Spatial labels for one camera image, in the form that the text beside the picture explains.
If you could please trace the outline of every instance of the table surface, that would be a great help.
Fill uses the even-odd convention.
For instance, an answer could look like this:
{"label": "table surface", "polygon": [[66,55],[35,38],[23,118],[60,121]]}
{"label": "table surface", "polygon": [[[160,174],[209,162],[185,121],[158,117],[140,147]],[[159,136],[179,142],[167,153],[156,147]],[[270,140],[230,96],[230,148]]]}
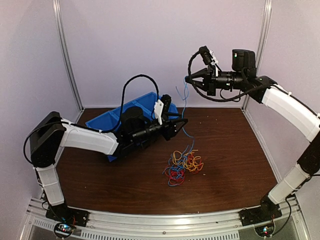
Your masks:
{"label": "table surface", "polygon": [[[86,109],[78,123],[107,110]],[[195,136],[194,149],[204,162],[201,172],[187,173],[176,187],[169,187],[162,175],[172,152],[192,143],[182,131],[113,162],[102,153],[69,147],[57,166],[67,204],[126,214],[208,213],[258,205],[277,181],[242,111],[188,108],[185,117],[185,129]]]}

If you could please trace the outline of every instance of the robotic arm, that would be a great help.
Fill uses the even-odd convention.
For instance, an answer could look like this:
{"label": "robotic arm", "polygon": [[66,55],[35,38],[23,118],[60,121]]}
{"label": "robotic arm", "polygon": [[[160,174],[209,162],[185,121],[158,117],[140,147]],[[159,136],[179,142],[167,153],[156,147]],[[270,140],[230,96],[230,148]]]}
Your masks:
{"label": "robotic arm", "polygon": [[[192,60],[201,55],[207,65],[194,74],[191,74]],[[255,53],[249,50],[232,50],[232,69],[221,71],[212,51],[203,46],[196,52],[189,62],[186,82],[202,97],[214,102],[228,102],[248,94],[251,98],[268,108],[275,110],[295,127],[310,142],[308,148],[298,159],[296,165],[287,173],[270,192],[260,201],[258,208],[244,209],[239,214],[242,225],[252,225],[269,221],[272,216],[280,217],[279,203],[297,191],[302,185],[320,169],[320,114],[316,114],[309,107],[285,91],[274,80],[267,76],[257,76]],[[217,89],[240,90],[243,93],[229,99],[215,99]]]}
{"label": "robotic arm", "polygon": [[72,226],[86,226],[88,219],[87,211],[67,206],[54,165],[59,147],[124,157],[136,149],[148,147],[159,135],[168,141],[188,122],[181,114],[168,112],[170,104],[171,97],[163,95],[155,103],[154,120],[145,117],[140,107],[130,107],[121,114],[121,125],[114,131],[75,124],[61,118],[58,112],[46,116],[29,135],[31,163],[48,202],[46,217]]}

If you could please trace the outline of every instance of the white backdrop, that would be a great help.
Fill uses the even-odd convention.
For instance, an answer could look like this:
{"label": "white backdrop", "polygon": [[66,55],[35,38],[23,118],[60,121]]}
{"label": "white backdrop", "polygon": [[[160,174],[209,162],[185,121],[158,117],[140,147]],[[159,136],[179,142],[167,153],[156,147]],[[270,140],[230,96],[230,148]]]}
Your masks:
{"label": "white backdrop", "polygon": [[[256,51],[264,0],[68,0],[61,13],[70,60],[85,107],[115,107],[125,82],[147,74],[161,94],[182,106],[175,86],[183,79],[191,55],[207,45],[220,67],[231,70],[232,49]],[[193,71],[204,68],[202,60]],[[126,101],[154,91],[147,79],[127,88]],[[190,107],[240,107],[213,103],[190,89]]]}
{"label": "white backdrop", "polygon": [[49,112],[74,121],[78,110],[52,1],[1,1],[0,23],[0,239],[16,240],[31,196],[40,194],[24,140]]}
{"label": "white backdrop", "polygon": [[[320,112],[320,1],[273,1],[270,32],[260,75],[267,75]],[[281,177],[308,146],[284,118],[253,100],[248,111],[263,136]],[[320,239],[320,177],[297,193],[313,240]]]}

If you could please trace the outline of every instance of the blue bin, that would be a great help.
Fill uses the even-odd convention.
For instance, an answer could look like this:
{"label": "blue bin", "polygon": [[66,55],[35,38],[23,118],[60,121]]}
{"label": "blue bin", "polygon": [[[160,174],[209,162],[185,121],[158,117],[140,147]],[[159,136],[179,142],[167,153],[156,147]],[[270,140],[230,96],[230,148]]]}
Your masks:
{"label": "blue bin", "polygon": [[[140,107],[143,110],[143,115],[148,119],[152,120],[151,113],[154,110],[154,106],[157,100],[157,94],[155,92],[149,92],[146,95],[143,95],[135,100],[129,101],[123,105],[123,113],[130,107]],[[169,107],[170,113],[178,113],[176,105],[173,103]],[[117,107],[113,110],[107,111],[100,116],[95,117],[94,119],[87,121],[85,124],[89,128],[98,129],[98,130],[110,130],[118,122],[120,118],[120,107]],[[170,119],[177,118],[177,116],[170,116]],[[109,161],[112,162],[116,157],[108,156]]]}

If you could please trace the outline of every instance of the brown wooden tabletop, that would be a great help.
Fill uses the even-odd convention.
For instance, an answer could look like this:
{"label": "brown wooden tabletop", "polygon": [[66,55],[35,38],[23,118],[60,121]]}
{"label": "brown wooden tabletop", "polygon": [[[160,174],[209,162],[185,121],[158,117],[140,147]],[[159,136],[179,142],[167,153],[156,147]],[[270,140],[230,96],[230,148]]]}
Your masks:
{"label": "brown wooden tabletop", "polygon": [[[106,112],[86,109],[79,124]],[[57,166],[69,206],[126,214],[190,214],[258,205],[276,179],[249,123],[237,108],[188,108],[185,129],[204,162],[198,174],[168,186],[162,175],[173,151],[192,140],[181,131],[145,150],[109,162],[105,155],[66,148]]]}

